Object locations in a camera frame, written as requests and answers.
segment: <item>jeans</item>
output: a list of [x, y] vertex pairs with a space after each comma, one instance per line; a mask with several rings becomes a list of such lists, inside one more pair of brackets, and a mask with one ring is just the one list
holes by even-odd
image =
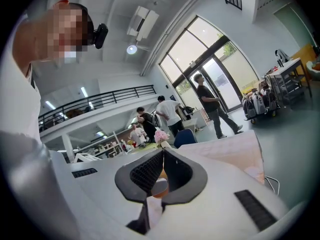
[[173, 125], [169, 126], [170, 131], [173, 133], [173, 136], [176, 137], [178, 134], [178, 131], [184, 130], [184, 125], [182, 124], [182, 120], [176, 122]]
[[215, 129], [215, 134], [218, 138], [221, 138], [223, 133], [220, 128], [220, 118], [221, 117], [228, 126], [233, 130], [234, 133], [238, 131], [238, 125], [232, 121], [226, 112], [223, 111], [223, 109], [219, 106], [215, 111], [207, 113], [209, 118], [213, 120], [213, 125]]

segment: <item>yellow object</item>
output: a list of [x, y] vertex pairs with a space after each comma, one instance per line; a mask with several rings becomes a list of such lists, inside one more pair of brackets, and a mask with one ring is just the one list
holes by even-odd
[[[314, 61], [316, 59], [316, 53], [314, 49], [312, 48], [312, 45], [310, 43], [306, 44], [304, 47], [302, 47], [298, 52], [296, 52], [294, 55], [291, 56], [293, 59], [300, 58], [302, 65], [305, 69], [306, 77], [308, 80], [310, 80], [310, 75], [307, 71], [307, 62]], [[301, 68], [301, 66], [298, 66], [296, 68], [296, 71], [299, 75], [302, 75], [304, 72]]]

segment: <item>black t-shirt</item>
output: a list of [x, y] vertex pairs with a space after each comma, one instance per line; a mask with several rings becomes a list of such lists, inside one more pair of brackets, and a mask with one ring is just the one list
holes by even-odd
[[215, 96], [213, 96], [213, 94], [211, 93], [211, 91], [205, 87], [204, 85], [199, 85], [198, 88], [196, 89], [196, 94], [198, 95], [204, 110], [209, 113], [212, 111], [215, 111], [219, 106], [219, 102], [218, 101], [214, 101], [214, 102], [204, 102], [201, 98], [202, 97], [206, 97], [206, 98], [215, 98]]

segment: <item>flower bouquet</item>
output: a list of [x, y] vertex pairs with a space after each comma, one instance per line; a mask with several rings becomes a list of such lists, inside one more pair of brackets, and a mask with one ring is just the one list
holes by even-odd
[[170, 148], [170, 145], [167, 142], [167, 140], [169, 139], [169, 136], [170, 135], [168, 133], [165, 133], [163, 130], [156, 130], [154, 135], [155, 143], [157, 143], [162, 148], [164, 147]]

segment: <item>person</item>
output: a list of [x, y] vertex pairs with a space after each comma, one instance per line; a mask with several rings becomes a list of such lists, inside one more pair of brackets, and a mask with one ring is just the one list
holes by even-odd
[[162, 95], [158, 97], [158, 102], [159, 104], [155, 109], [156, 114], [164, 117], [170, 131], [173, 133], [173, 136], [176, 137], [178, 131], [185, 129], [180, 116], [176, 113], [176, 110], [180, 106], [180, 102], [166, 100]]
[[152, 117], [148, 112], [145, 112], [145, 109], [140, 106], [136, 109], [138, 116], [138, 122], [142, 124], [143, 129], [146, 133], [146, 135], [149, 137], [150, 142], [155, 142], [155, 134], [156, 134], [156, 127], [152, 123]]
[[94, 25], [88, 10], [68, 0], [57, 2], [37, 19], [25, 14], [13, 29], [0, 65], [0, 130], [23, 134], [41, 143], [40, 94], [32, 62], [64, 58], [92, 45]]
[[211, 91], [204, 86], [204, 77], [202, 74], [196, 74], [193, 77], [193, 80], [198, 83], [198, 87], [196, 89], [196, 93], [203, 104], [203, 107], [208, 114], [208, 117], [213, 120], [215, 134], [218, 139], [226, 138], [227, 136], [222, 133], [220, 127], [220, 118], [221, 117], [230, 128], [233, 130], [234, 134], [242, 133], [241, 128], [242, 125], [237, 125], [234, 121], [232, 121], [226, 112], [223, 111], [219, 102], [219, 98], [215, 98]]
[[137, 125], [134, 122], [131, 124], [131, 126], [132, 132], [130, 132], [129, 140], [133, 140], [138, 144], [138, 146], [144, 145], [144, 143], [146, 142], [146, 132], [140, 127], [137, 127]]

